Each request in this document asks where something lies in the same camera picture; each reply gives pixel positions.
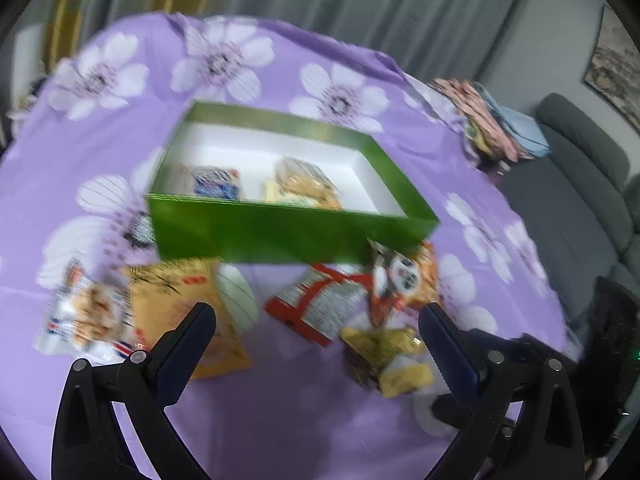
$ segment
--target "snack package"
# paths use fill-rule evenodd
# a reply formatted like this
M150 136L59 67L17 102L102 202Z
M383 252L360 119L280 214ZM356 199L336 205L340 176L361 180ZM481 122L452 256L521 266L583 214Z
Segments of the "snack package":
M215 282L219 260L189 258L156 265L128 267L131 304L146 349L176 328L198 301L216 311L216 333L192 379L249 368L251 359L240 341Z
M33 346L46 355L71 354L94 364L122 362L140 348L129 295L93 282L80 262L72 260Z
M328 198L313 198L299 195L285 190L274 180L264 183L264 201L276 204L300 205L304 207L317 207L325 209L342 209L342 204L333 195Z
M373 249L373 290L370 318L376 328L382 326L392 309L415 310L431 301L439 301L438 275L430 242L423 242L415 260L384 245L371 242Z
M321 200L335 198L337 189L315 164L285 157L276 166L276 180L282 189Z
M348 373L368 390L392 398L433 382L431 369L419 360L426 347L411 326L368 330L348 326L340 338L346 343Z
M272 298L265 310L301 336L327 346L367 296L370 277L313 265L302 280Z
M188 196L240 200L242 195L240 174L233 168L180 165L174 187L177 194Z

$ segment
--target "yellow snack bag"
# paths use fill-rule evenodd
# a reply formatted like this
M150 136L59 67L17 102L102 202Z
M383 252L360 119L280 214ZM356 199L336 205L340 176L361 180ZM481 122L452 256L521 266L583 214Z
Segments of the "yellow snack bag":
M198 301L209 303L215 309L216 333L191 379L252 365L218 293L215 276L219 264L217 259L188 258L126 269L136 327L148 350L162 334L176 328Z
M429 365L416 362L402 365L390 365L380 372L378 386L385 399L407 394L433 383Z
M380 328L358 330L345 327L340 330L340 338L364 357L377 374L400 354L419 354L424 343L416 337L413 328Z

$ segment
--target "open gift box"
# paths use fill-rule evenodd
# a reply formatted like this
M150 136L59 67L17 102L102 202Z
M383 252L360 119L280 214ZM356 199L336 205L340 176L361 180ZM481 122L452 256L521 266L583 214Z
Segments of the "open gift box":
M284 156L322 169L344 209L262 202ZM177 168L239 171L242 200L177 194ZM411 253L438 219L376 141L289 114L196 102L170 140L146 196L162 259L219 256L230 262L370 260L369 239Z

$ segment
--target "floral tablecloth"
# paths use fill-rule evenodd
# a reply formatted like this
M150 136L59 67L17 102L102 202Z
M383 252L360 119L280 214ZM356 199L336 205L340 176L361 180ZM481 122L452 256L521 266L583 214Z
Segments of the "floral tablecloth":
M465 158L463 120L389 57L283 22L148 14L60 63L0 166L0 426L39 479L70 356L32 347L64 265L99 280L151 262L132 229L156 160L193 98L268 108L373 136L441 220L431 237L447 309L463 328L564 344L558 299L523 223ZM258 304L302 266L239 266ZM237 319L255 365L190 383L167 410L214 478L420 479L449 444L260 310ZM148 459L121 406L132 453Z

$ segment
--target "wall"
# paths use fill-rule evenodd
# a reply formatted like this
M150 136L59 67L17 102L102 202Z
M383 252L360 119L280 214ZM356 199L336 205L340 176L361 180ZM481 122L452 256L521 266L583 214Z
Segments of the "wall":
M587 113L640 173L640 134L582 82L600 30L604 0L525 0L481 82L502 104L532 114L550 92Z

